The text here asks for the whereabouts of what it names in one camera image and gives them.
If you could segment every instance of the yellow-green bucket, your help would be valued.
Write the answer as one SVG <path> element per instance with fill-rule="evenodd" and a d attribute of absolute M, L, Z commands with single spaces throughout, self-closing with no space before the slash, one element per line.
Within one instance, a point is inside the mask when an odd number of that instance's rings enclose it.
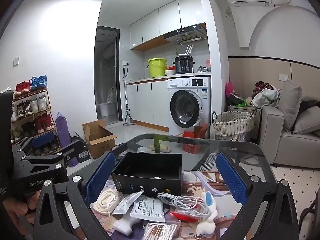
<path fill-rule="evenodd" d="M 165 76 L 167 70 L 167 60 L 165 58 L 151 58 L 148 60 L 150 77 Z"/>

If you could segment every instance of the metal bolt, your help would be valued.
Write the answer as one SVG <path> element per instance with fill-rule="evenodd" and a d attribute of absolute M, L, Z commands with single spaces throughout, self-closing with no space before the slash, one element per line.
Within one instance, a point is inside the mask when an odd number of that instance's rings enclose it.
<path fill-rule="evenodd" d="M 289 183 L 288 183 L 285 179 L 282 179 L 282 180 L 281 180 L 281 184 L 282 184 L 283 186 L 288 186 L 288 185 L 289 185 Z"/>
<path fill-rule="evenodd" d="M 74 182 L 78 182 L 79 180 L 81 180 L 80 176 L 74 176 L 72 179 Z"/>
<path fill-rule="evenodd" d="M 253 176 L 251 176 L 251 180 L 254 181 L 254 182 L 258 182 L 260 179 L 259 179 L 258 176 L 253 175 Z"/>
<path fill-rule="evenodd" d="M 50 184 L 51 184 L 51 181 L 50 180 L 46 180 L 43 185 L 49 186 Z"/>

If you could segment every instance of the gray sofa armrest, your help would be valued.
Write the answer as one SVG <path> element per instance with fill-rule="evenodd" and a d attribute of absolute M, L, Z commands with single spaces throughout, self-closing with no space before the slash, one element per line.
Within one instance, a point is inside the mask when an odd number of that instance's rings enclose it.
<path fill-rule="evenodd" d="M 267 161 L 273 163 L 282 136 L 284 114 L 274 106 L 264 106 L 260 127 L 259 146 Z"/>

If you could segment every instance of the black pressure cooker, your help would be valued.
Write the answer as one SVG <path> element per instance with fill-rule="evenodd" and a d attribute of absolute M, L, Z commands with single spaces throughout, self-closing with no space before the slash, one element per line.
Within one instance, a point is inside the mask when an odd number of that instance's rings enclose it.
<path fill-rule="evenodd" d="M 176 66 L 177 74 L 192 73 L 193 72 L 193 57 L 180 56 L 175 58 L 173 64 Z"/>

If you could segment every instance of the coiled white cable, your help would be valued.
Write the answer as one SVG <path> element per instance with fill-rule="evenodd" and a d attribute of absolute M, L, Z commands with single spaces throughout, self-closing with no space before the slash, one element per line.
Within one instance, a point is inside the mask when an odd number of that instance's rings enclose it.
<path fill-rule="evenodd" d="M 109 216 L 110 213 L 118 206 L 120 196 L 117 191 L 108 188 L 102 192 L 97 201 L 93 203 L 93 209 L 100 215 Z"/>
<path fill-rule="evenodd" d="M 211 214 L 207 203 L 200 197 L 174 196 L 168 193 L 158 193 L 158 199 L 163 203 L 180 208 L 185 214 L 192 217 L 206 217 Z"/>
<path fill-rule="evenodd" d="M 142 240 L 171 240 L 176 228 L 176 224 L 148 223 Z"/>

